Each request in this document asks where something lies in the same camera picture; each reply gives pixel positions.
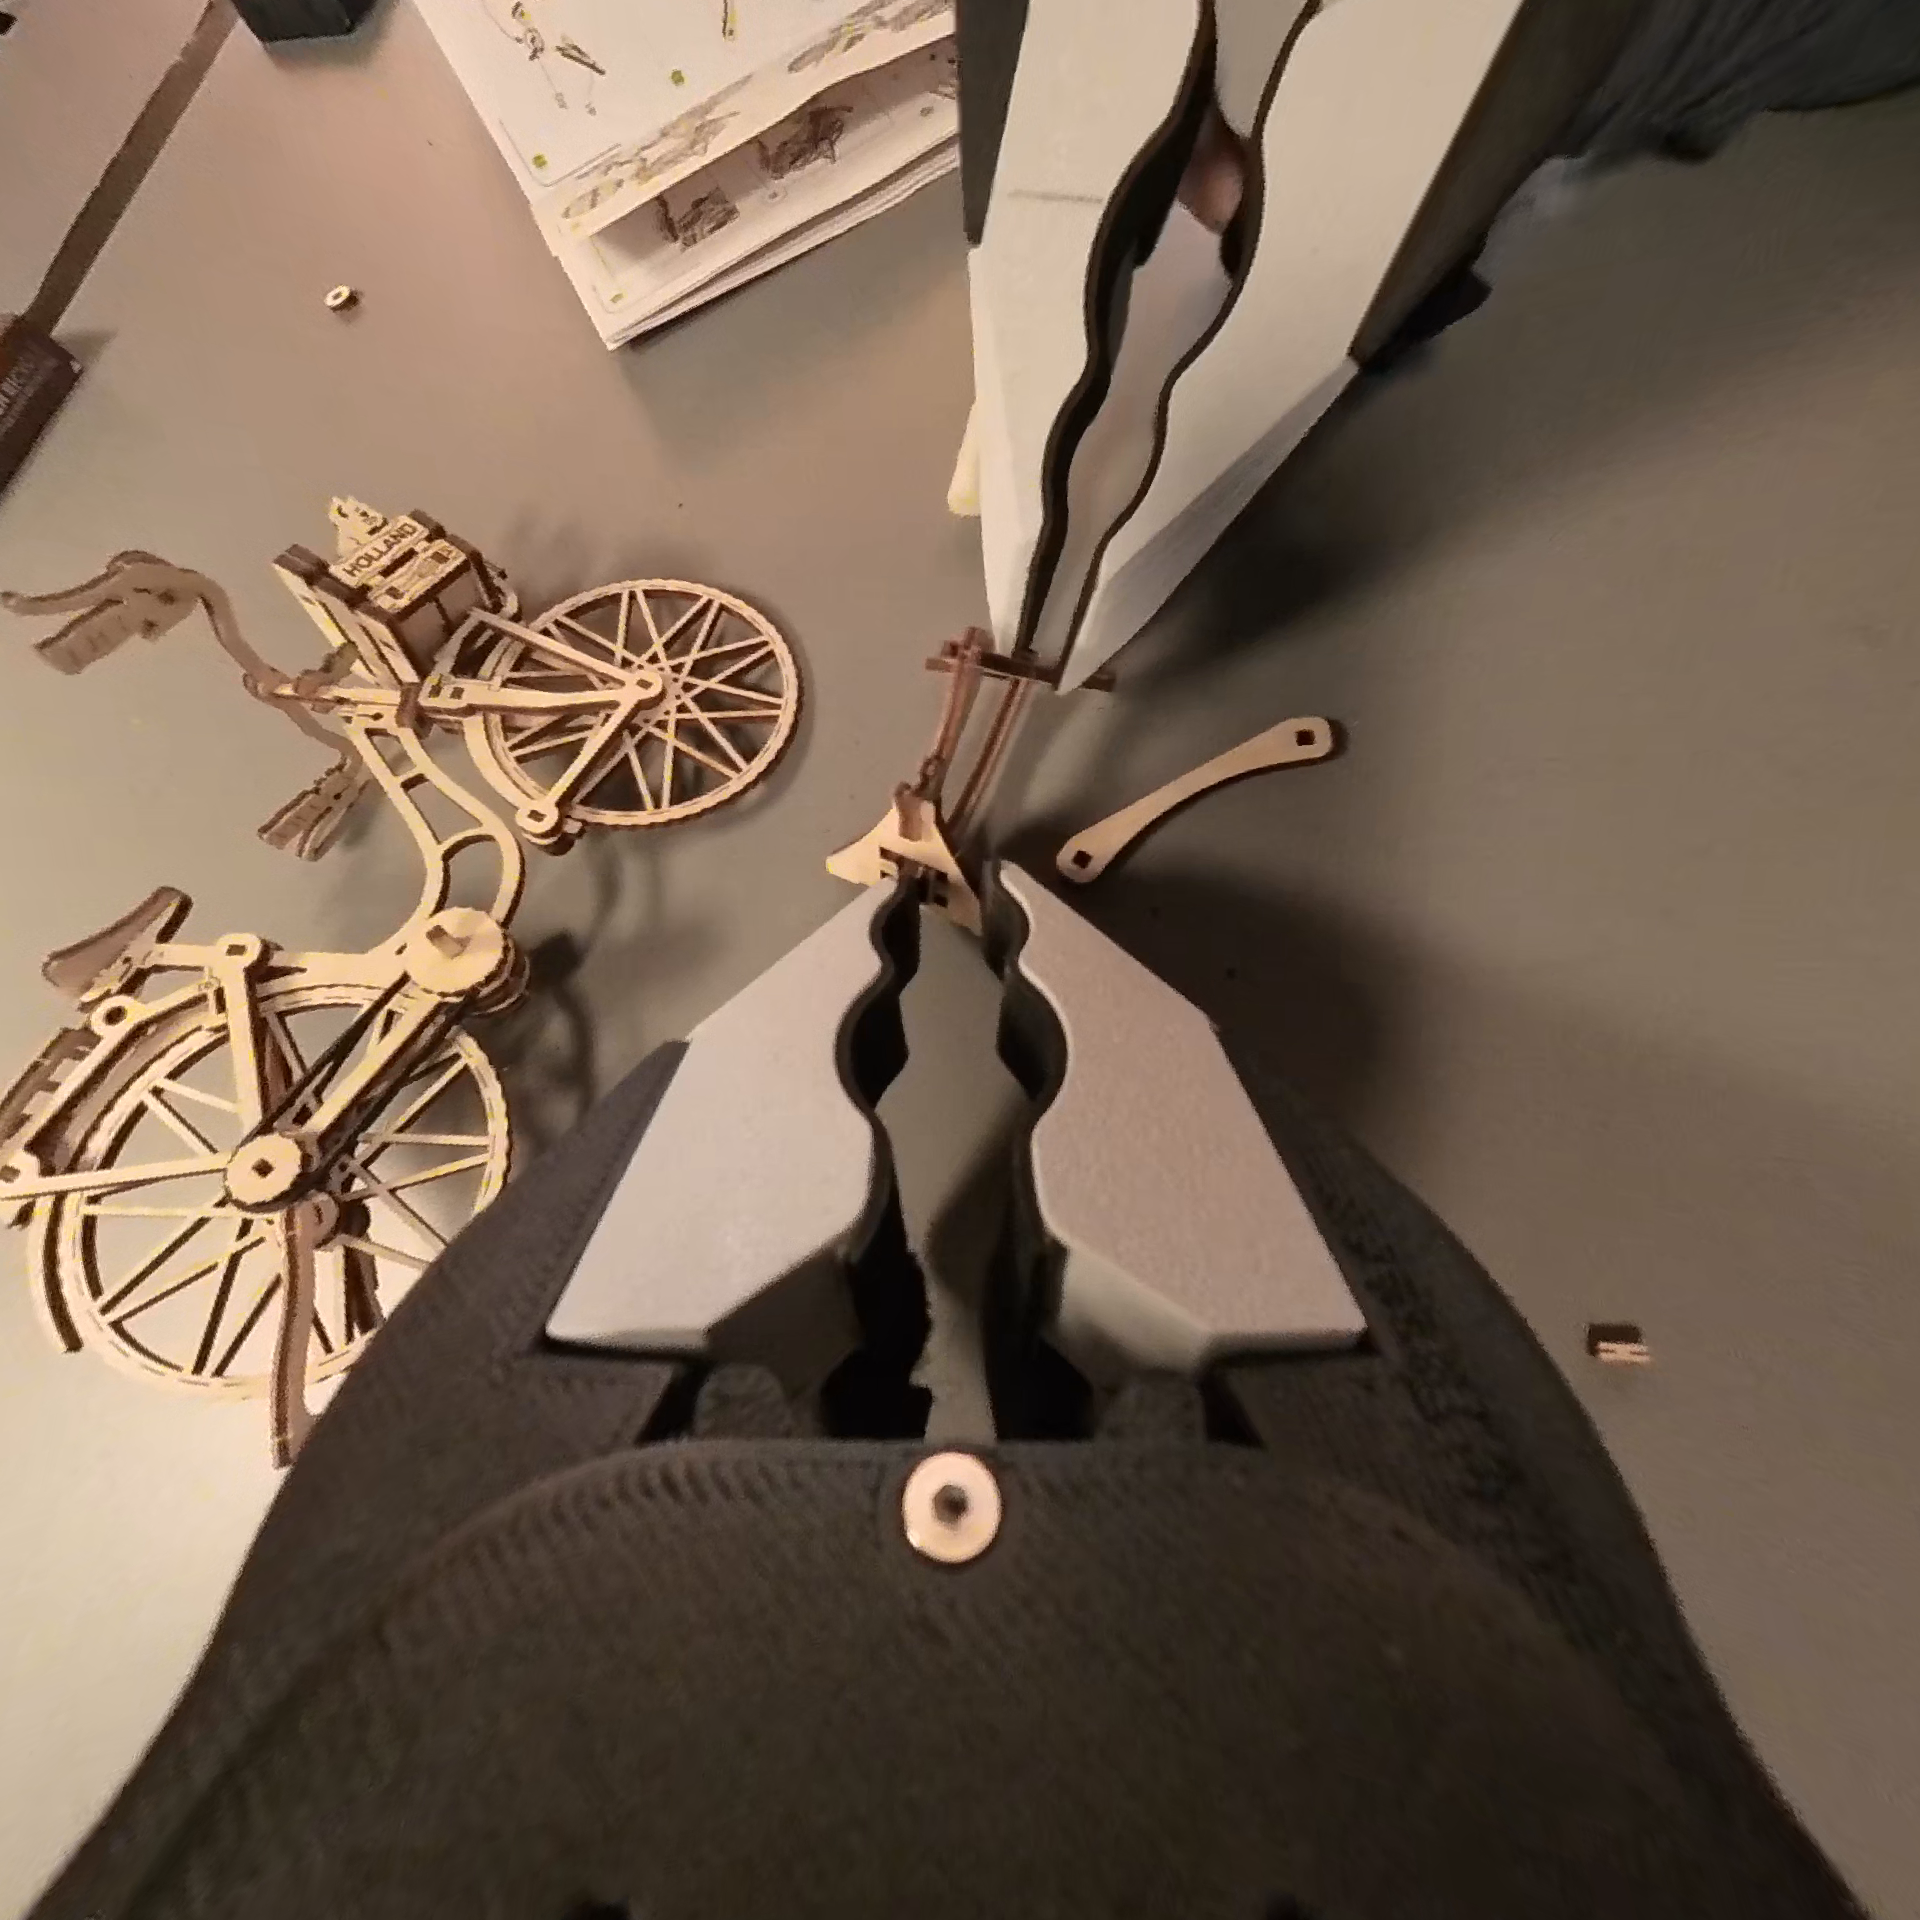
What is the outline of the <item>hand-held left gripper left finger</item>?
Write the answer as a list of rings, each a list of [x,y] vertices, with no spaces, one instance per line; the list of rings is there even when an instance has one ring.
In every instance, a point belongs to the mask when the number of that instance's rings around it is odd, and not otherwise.
[[[879,883],[688,1033],[548,1337],[919,1393],[928,1290],[879,1123],[919,959],[919,894]]]

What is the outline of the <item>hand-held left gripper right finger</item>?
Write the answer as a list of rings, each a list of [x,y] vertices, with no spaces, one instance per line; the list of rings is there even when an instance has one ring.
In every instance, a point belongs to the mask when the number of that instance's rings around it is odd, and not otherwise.
[[[1360,1300],[1212,1020],[1014,861],[983,900],[1024,1098],[996,1394],[1358,1348]]]

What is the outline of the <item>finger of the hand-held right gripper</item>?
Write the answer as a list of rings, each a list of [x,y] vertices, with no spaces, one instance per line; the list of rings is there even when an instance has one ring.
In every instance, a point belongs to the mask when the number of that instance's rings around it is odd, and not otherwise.
[[[1360,324],[1487,81],[1520,3],[1334,3],[1261,101],[1231,298],[1168,377],[1151,459],[1095,553],[1060,687],[1170,598],[1356,374]]]
[[[1212,5],[966,5],[976,503],[996,637],[1039,630],[1125,285],[1178,202],[1214,68]]]

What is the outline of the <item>small wooden model assembly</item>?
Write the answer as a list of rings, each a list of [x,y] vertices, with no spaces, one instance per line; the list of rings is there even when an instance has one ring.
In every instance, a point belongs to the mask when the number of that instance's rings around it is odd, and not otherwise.
[[[876,828],[828,854],[854,886],[900,883],[948,924],[988,941],[984,825],[1030,714],[1064,693],[1064,673],[1003,653],[964,628],[924,661],[944,684],[916,769],[894,787]]]

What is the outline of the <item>curved wooden strip part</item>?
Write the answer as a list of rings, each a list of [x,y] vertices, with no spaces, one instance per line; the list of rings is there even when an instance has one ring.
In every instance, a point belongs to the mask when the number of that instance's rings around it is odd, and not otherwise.
[[[1170,813],[1207,794],[1247,777],[1327,761],[1336,750],[1339,729],[1326,716],[1284,717],[1068,837],[1054,860],[1056,874],[1068,883],[1093,883]]]

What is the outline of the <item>person's right forearm grey sleeve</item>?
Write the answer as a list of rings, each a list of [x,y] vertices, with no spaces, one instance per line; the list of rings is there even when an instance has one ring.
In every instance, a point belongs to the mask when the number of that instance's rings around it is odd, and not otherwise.
[[[1706,159],[1764,111],[1863,106],[1915,82],[1915,3],[1646,5],[1552,156]]]

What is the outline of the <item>wooden bicycle model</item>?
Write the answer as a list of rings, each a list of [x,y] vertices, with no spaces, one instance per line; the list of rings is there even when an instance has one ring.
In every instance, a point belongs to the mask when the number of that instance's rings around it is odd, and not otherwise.
[[[227,587],[151,551],[4,593],[77,677],[204,617],[247,695],[327,753],[259,838],[323,858],[368,799],[420,858],[384,940],[299,949],[184,932],[157,886],[42,964],[71,1018],[4,1090],[4,1222],[64,1353],[267,1406],[288,1467],[330,1394],[447,1242],[503,1191],[500,1074],[476,1035],[531,988],[512,935],[531,853],[744,799],[799,724],[795,646],[750,598],[613,581],[531,613],[423,511],[327,505],[330,555],[274,578],[323,637],[280,669]]]

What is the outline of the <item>dark model kit box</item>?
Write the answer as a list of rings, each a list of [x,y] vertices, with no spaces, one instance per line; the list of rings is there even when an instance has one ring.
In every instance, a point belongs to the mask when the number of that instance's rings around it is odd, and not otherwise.
[[[79,358],[22,315],[2,315],[0,490],[8,492],[79,380]]]

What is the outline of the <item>person's right hand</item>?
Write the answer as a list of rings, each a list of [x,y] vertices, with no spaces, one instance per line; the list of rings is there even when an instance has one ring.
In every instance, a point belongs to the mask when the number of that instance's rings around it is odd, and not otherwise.
[[[1256,137],[1210,103],[1184,163],[1179,203],[1221,242],[1243,241],[1256,158]]]

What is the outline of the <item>white instruction booklet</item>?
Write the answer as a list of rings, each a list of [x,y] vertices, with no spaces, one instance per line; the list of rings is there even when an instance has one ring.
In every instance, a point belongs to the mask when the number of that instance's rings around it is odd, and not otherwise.
[[[604,348],[956,171],[954,3],[416,3]]]

